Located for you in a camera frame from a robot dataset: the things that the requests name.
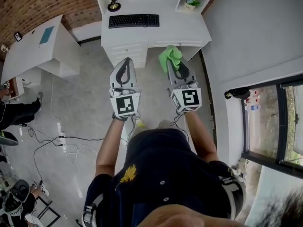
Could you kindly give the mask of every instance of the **hair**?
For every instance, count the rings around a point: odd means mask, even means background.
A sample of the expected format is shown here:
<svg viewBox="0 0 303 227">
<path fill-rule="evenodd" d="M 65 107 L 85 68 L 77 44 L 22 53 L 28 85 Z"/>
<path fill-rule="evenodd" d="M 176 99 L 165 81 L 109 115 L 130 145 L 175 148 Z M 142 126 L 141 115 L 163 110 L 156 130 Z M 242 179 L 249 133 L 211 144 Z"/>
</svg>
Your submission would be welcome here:
<svg viewBox="0 0 303 227">
<path fill-rule="evenodd" d="M 282 203 L 269 203 L 256 227 L 303 227 L 303 188 L 290 193 Z"/>
</svg>

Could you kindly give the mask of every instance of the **potted plant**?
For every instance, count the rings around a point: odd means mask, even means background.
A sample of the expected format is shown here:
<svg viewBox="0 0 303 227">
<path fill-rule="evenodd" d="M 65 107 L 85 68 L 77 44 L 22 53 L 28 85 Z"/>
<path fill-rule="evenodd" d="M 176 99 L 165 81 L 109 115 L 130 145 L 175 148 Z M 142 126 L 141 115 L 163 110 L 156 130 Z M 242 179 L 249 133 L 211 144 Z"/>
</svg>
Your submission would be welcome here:
<svg viewBox="0 0 303 227">
<path fill-rule="evenodd" d="M 185 0 L 184 7 L 188 11 L 194 11 L 196 6 L 200 5 L 201 3 L 197 0 Z"/>
</svg>

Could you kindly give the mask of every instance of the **gray floor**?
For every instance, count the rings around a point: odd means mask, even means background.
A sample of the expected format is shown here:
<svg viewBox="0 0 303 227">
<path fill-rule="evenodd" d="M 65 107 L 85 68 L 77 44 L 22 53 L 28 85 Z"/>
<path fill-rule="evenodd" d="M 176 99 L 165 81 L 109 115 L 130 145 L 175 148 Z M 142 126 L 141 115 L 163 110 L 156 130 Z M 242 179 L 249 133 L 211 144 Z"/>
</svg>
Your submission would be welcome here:
<svg viewBox="0 0 303 227">
<path fill-rule="evenodd" d="M 66 136 L 78 136 L 87 139 L 100 139 L 105 136 L 111 122 L 112 107 L 109 100 L 109 75 L 113 69 L 110 61 L 100 46 L 100 41 L 93 41 L 82 45 L 85 51 L 80 75 L 68 80 L 54 77 L 53 111 L 63 122 Z M 169 85 L 167 76 L 158 64 L 158 55 L 163 48 L 149 49 L 146 68 L 136 69 L 138 86 L 142 88 L 139 111 L 146 126 L 155 128 L 163 119 L 172 121 L 175 117 L 175 107 L 168 97 L 166 88 Z M 205 85 L 205 78 L 199 55 L 189 62 L 196 70 L 199 86 L 202 89 L 203 106 L 198 113 L 207 128 L 212 133 L 212 122 L 209 101 Z M 49 137 L 58 135 L 56 119 L 50 109 L 53 76 L 43 72 L 42 84 L 28 89 L 20 97 L 19 102 L 31 103 L 36 99 L 39 91 L 44 94 L 42 110 L 37 113 L 37 119 L 31 122 L 34 129 L 40 130 Z M 34 137 L 30 137 L 26 128 L 10 126 L 7 131 L 12 132 L 19 140 L 18 146 L 6 147 L 13 171 L 19 178 L 39 182 L 40 177 L 33 161 L 34 150 L 41 146 Z M 37 133 L 39 140 L 46 136 Z M 67 139 L 67 145 L 78 148 L 87 144 L 98 151 L 98 141 L 82 141 Z M 93 179 L 96 153 L 82 147 L 77 161 L 72 164 L 66 159 L 66 152 L 74 152 L 75 147 L 55 147 L 48 144 L 36 152 L 35 158 L 43 181 L 50 192 L 49 199 L 53 201 L 53 208 L 61 218 L 54 226 L 74 227 L 75 219 L 80 219 L 86 191 Z M 125 147 L 121 146 L 117 169 L 124 162 Z"/>
</svg>

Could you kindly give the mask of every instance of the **window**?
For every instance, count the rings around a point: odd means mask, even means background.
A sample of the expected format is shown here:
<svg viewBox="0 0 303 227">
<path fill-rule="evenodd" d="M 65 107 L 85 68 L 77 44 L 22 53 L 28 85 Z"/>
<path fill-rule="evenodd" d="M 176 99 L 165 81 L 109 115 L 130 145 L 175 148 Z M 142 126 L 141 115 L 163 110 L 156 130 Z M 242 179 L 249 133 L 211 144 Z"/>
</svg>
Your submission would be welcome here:
<svg viewBox="0 0 303 227">
<path fill-rule="evenodd" d="M 303 179 L 303 75 L 249 90 L 242 157 Z"/>
</svg>

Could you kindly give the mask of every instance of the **white table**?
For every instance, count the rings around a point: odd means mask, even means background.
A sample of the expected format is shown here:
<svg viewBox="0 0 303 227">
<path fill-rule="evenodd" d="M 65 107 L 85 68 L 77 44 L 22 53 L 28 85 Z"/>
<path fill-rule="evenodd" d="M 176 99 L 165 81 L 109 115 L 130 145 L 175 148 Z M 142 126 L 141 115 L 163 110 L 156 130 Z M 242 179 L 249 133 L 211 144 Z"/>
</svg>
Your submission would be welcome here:
<svg viewBox="0 0 303 227">
<path fill-rule="evenodd" d="M 148 48 L 180 46 L 185 60 L 190 60 L 211 37 L 201 14 L 175 9 L 175 0 L 118 0 L 117 12 L 104 10 L 101 45 L 116 66 L 125 57 L 135 68 L 145 67 Z M 108 28 L 109 17 L 126 14 L 158 14 L 160 27 Z"/>
<path fill-rule="evenodd" d="M 41 82 L 41 70 L 64 78 L 79 74 L 81 47 L 61 24 L 57 16 L 15 42 L 6 55 L 1 84 L 14 77 L 23 80 L 25 87 L 34 87 Z M 47 28 L 53 27 L 46 43 L 41 38 Z"/>
</svg>

